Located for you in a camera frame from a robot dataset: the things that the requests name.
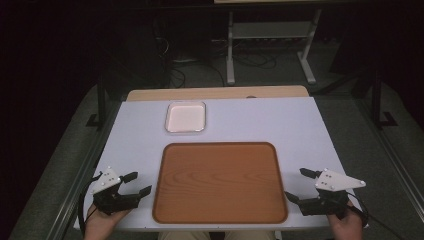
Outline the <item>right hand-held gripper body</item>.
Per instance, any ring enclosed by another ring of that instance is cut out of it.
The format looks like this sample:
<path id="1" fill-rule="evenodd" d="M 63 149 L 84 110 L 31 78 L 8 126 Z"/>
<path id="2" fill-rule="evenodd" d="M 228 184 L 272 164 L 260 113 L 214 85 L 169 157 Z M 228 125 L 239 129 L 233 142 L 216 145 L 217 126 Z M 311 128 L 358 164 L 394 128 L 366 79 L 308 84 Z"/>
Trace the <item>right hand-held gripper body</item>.
<path id="1" fill-rule="evenodd" d="M 300 199 L 298 207 L 304 216 L 333 215 L 343 219 L 345 211 L 351 209 L 361 219 L 366 215 L 355 206 L 349 206 L 348 190 L 366 186 L 364 180 L 359 180 L 341 173 L 324 169 L 319 178 L 316 178 L 314 187 L 318 196 L 310 199 Z"/>

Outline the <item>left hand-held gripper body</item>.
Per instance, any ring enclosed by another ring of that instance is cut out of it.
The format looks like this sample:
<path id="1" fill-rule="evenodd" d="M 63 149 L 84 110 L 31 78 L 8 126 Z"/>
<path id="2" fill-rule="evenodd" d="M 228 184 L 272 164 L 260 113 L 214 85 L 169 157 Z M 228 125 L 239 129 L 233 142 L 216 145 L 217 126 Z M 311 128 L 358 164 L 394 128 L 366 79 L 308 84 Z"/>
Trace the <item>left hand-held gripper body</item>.
<path id="1" fill-rule="evenodd" d="M 101 212 L 112 213 L 137 208 L 141 199 L 137 194 L 121 195 L 119 189 L 122 183 L 119 176 L 111 167 L 100 174 L 92 188 L 93 203 Z"/>

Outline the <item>person's left hand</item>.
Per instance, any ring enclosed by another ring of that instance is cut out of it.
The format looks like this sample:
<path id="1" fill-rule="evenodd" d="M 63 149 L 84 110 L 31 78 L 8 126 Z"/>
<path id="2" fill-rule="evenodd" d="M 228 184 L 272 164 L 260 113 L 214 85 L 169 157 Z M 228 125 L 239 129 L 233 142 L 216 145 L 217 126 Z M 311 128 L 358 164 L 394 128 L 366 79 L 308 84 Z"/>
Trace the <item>person's left hand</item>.
<path id="1" fill-rule="evenodd" d="M 92 204 L 87 211 L 86 229 L 84 240 L 107 240 L 112 234 L 118 223 L 124 219 L 130 210 L 119 211 L 111 215 L 107 215 L 97 209 Z"/>

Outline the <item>person's right hand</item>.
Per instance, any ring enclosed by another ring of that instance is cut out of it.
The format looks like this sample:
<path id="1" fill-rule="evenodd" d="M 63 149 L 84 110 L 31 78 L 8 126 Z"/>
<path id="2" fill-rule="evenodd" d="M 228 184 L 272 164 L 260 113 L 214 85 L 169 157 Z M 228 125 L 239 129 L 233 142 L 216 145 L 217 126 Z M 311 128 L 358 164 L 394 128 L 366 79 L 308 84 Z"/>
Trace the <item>person's right hand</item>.
<path id="1" fill-rule="evenodd" d="M 336 215 L 327 216 L 334 240 L 362 240 L 363 227 L 361 217 L 347 209 L 343 219 Z"/>

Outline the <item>brown wooden tray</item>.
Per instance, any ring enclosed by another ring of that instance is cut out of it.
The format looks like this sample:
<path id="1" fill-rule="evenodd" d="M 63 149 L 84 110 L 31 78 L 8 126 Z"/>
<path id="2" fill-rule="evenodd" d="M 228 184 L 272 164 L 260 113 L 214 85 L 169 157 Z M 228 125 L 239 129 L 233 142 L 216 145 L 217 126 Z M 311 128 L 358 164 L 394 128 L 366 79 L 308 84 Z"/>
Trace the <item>brown wooden tray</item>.
<path id="1" fill-rule="evenodd" d="M 279 224 L 288 217 L 275 147 L 268 142 L 165 147 L 153 218 L 161 224 Z"/>

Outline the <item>white square dish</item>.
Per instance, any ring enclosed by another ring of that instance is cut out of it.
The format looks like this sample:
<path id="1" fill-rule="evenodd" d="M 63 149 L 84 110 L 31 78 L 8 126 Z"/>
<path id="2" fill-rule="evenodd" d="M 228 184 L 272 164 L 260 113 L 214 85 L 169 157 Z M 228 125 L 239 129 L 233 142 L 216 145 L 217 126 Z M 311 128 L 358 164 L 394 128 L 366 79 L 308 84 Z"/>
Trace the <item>white square dish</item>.
<path id="1" fill-rule="evenodd" d="M 203 102 L 173 102 L 168 106 L 165 129 L 170 133 L 200 132 L 206 126 Z"/>

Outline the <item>black metal stand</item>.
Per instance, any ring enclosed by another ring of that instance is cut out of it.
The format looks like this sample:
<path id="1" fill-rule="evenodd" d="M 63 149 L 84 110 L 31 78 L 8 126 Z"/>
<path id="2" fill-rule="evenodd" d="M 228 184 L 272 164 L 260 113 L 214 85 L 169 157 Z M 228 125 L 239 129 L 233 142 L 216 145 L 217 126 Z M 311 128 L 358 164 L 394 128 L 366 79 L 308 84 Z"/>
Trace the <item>black metal stand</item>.
<path id="1" fill-rule="evenodd" d="M 374 71 L 371 94 L 371 117 L 372 122 L 378 129 L 387 126 L 397 126 L 396 120 L 390 112 L 381 111 L 382 79 L 378 70 Z"/>
<path id="2" fill-rule="evenodd" d="M 99 76 L 97 81 L 97 113 L 92 114 L 87 123 L 87 127 L 96 127 L 100 130 L 106 121 L 106 91 L 103 77 Z"/>

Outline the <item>white metal stand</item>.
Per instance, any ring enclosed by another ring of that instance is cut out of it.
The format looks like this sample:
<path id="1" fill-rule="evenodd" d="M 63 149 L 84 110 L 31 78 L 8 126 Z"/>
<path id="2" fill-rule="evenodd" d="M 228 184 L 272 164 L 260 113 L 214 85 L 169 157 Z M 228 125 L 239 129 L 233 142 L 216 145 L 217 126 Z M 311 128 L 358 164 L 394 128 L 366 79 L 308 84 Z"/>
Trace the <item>white metal stand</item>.
<path id="1" fill-rule="evenodd" d="M 306 81 L 310 85 L 316 83 L 313 71 L 308 63 L 308 54 L 318 27 L 322 10 L 315 11 L 314 17 L 310 21 L 289 21 L 289 22 L 235 22 L 234 13 L 228 14 L 228 37 L 226 70 L 227 83 L 235 84 L 233 49 L 234 40 L 248 39 L 305 39 L 306 44 L 302 51 L 297 53 L 297 57 L 303 70 Z"/>

